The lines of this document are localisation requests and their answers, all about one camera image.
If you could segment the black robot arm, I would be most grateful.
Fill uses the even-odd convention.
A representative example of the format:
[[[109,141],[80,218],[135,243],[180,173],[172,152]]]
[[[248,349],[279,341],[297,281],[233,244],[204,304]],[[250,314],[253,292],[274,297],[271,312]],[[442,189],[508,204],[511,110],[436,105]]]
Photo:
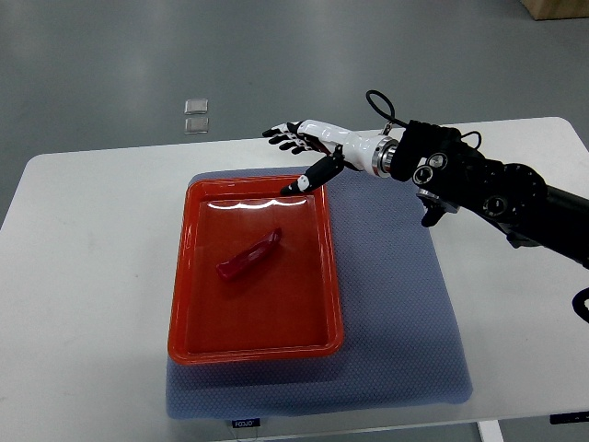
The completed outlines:
[[[464,207],[500,230],[515,249],[542,246],[588,264],[587,199],[547,185],[527,165],[486,158],[457,128],[399,120],[393,107],[376,105],[375,98],[390,101],[378,90],[365,97],[387,122],[377,135],[314,120],[285,122],[263,132],[282,151],[323,156],[284,186],[283,196],[312,192],[344,169],[410,180],[425,208],[424,227]]]

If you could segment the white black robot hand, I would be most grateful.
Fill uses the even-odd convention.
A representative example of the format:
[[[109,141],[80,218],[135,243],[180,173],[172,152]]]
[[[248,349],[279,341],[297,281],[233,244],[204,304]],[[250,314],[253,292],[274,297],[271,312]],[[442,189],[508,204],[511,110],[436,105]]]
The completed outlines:
[[[316,150],[332,154],[323,157],[296,180],[282,187],[281,196],[314,191],[340,174],[345,162],[372,176],[389,177],[390,159],[398,145],[397,140],[386,134],[364,136],[314,120],[281,123],[264,131],[262,136],[269,138],[271,145],[278,145],[281,151],[290,151],[293,155]],[[337,147],[341,148],[343,157],[333,154]]]

